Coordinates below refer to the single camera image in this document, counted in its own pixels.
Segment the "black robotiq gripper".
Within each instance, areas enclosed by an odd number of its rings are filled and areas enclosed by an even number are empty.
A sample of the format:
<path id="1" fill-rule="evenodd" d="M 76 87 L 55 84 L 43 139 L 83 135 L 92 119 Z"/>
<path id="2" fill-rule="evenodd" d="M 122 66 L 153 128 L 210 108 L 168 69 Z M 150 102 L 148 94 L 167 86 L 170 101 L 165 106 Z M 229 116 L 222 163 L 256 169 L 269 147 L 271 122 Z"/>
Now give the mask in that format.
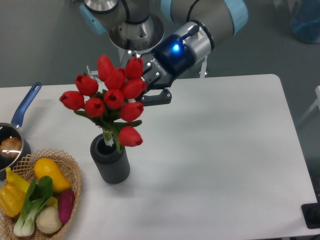
<path id="1" fill-rule="evenodd" d="M 127 49 L 120 62 L 125 69 L 131 59 L 140 59 L 151 67 L 144 67 L 142 77 L 147 83 L 147 90 L 162 89 L 157 95 L 147 95 L 145 91 L 138 97 L 128 100 L 129 103 L 140 102 L 144 107 L 167 105 L 172 101 L 172 94 L 167 89 L 175 79 L 194 65 L 192 49 L 180 40 L 180 36 L 172 34 L 151 51 L 138 54 Z"/>

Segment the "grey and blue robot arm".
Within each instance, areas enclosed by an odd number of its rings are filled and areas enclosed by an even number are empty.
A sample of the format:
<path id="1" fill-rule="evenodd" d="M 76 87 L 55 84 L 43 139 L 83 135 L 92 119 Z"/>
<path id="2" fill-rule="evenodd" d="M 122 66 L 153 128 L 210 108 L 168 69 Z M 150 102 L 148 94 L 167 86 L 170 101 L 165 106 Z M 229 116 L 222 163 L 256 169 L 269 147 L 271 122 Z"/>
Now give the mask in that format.
<path id="1" fill-rule="evenodd" d="M 85 0 L 79 7 L 95 33 L 108 33 L 118 48 L 121 67 L 132 57 L 142 58 L 146 89 L 137 100 L 145 106 L 169 104 L 173 81 L 248 21 L 242 0 L 163 0 L 160 9 L 180 25 L 169 36 L 147 0 Z M 148 95 L 151 90 L 160 93 Z"/>

